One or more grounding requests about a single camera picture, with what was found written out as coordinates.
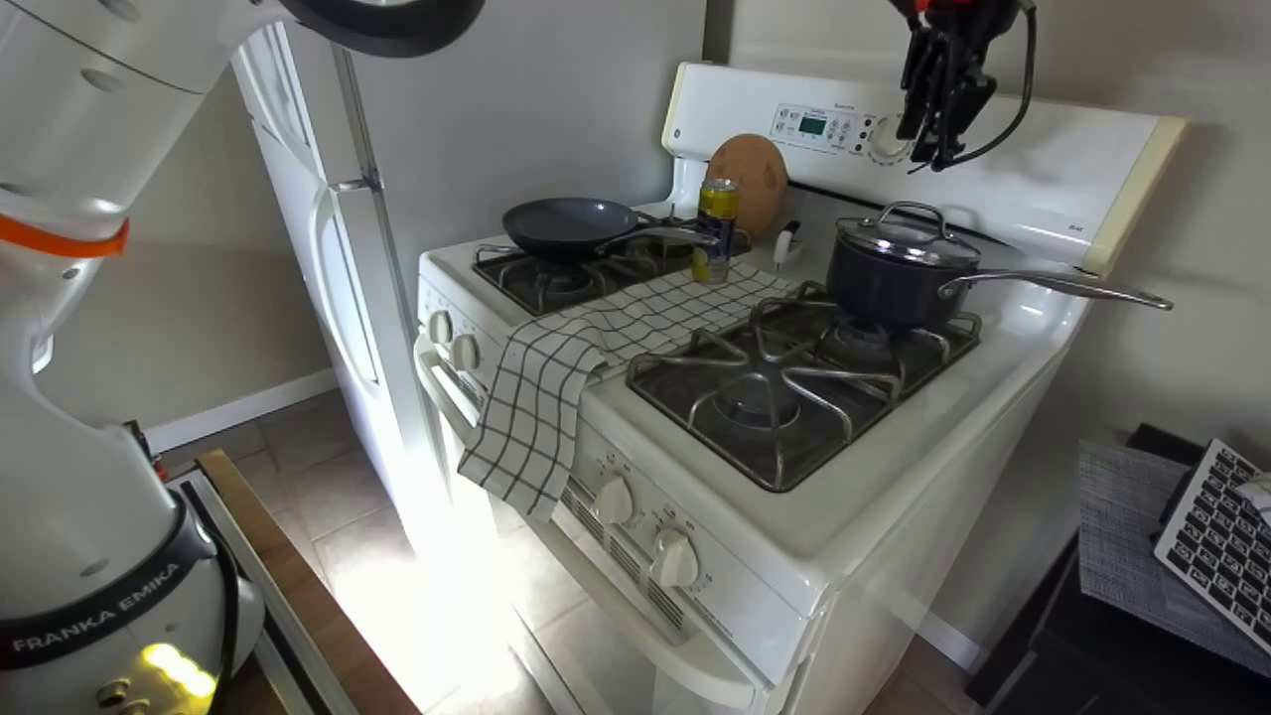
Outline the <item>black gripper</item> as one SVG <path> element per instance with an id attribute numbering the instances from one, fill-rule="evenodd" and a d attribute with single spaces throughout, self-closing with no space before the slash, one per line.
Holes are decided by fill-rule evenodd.
<path id="1" fill-rule="evenodd" d="M 999 80 L 984 77 L 988 44 L 1012 28 L 1019 16 L 1037 16 L 1033 0 L 890 0 L 911 28 L 911 50 L 903 69 L 903 138 L 931 144 L 931 167 L 944 170 L 962 154 L 962 133 L 992 101 Z M 941 96 L 935 117 L 935 90 L 941 80 L 941 49 L 959 57 L 962 72 Z"/>

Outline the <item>white franka robot arm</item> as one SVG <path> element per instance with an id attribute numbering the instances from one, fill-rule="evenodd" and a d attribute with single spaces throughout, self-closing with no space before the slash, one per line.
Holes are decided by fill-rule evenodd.
<path id="1" fill-rule="evenodd" d="M 55 330 L 231 57 L 298 25 L 429 57 L 484 0 L 4 0 L 4 715 L 204 715 L 263 604 L 145 441 L 46 385 Z"/>

